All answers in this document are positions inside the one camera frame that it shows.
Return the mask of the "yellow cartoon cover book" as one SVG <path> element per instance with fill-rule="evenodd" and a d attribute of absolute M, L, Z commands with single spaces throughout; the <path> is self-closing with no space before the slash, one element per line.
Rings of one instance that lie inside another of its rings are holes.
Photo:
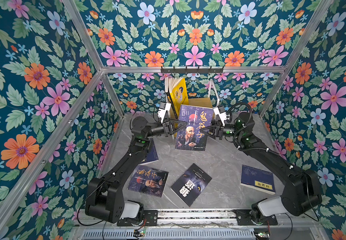
<path fill-rule="evenodd" d="M 185 78 L 169 78 L 168 93 L 176 113 L 179 114 L 181 105 L 189 104 L 189 95 Z"/>

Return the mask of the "black book white characters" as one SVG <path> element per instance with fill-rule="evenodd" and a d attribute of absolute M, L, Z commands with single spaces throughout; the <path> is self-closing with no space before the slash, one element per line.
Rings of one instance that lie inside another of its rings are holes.
<path fill-rule="evenodd" d="M 210 175 L 196 164 L 192 164 L 173 183 L 171 189 L 188 207 L 191 207 L 211 180 Z"/>

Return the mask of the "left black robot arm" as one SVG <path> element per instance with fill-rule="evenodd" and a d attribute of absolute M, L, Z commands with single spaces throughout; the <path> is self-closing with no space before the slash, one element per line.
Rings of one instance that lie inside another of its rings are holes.
<path fill-rule="evenodd" d="M 125 201 L 123 188 L 134 169 L 152 150 L 154 136 L 171 136 L 186 128 L 187 122 L 163 119 L 148 122 L 136 117 L 131 122 L 132 138 L 129 148 L 119 162 L 100 178 L 93 178 L 87 187 L 85 214 L 109 223 L 127 220 L 139 224 L 144 221 L 143 204 Z"/>

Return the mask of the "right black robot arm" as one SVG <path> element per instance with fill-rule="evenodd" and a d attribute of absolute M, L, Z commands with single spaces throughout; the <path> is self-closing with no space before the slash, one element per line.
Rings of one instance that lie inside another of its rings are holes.
<path fill-rule="evenodd" d="M 284 185 L 281 196 L 265 199 L 252 205 L 251 218 L 258 223 L 276 214 L 300 216 L 322 203 L 322 190 L 317 172 L 286 161 L 279 153 L 268 148 L 253 133 L 255 121 L 247 112 L 234 120 L 213 121 L 200 132 L 213 139 L 231 137 L 237 150 L 245 153 L 269 169 Z"/>

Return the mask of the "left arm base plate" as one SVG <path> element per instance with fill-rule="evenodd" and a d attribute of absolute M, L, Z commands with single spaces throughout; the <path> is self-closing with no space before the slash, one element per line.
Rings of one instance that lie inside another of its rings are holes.
<path fill-rule="evenodd" d="M 145 227 L 157 225 L 157 210 L 142 210 L 138 212 L 135 218 L 123 218 L 117 222 L 118 227 Z"/>

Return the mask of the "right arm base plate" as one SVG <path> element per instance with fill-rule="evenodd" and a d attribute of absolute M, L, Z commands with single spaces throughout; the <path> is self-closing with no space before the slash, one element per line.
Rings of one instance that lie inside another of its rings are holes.
<path fill-rule="evenodd" d="M 277 226 L 278 221 L 275 215 L 262 217 L 259 220 L 253 220 L 251 210 L 233 210 L 239 226 Z"/>

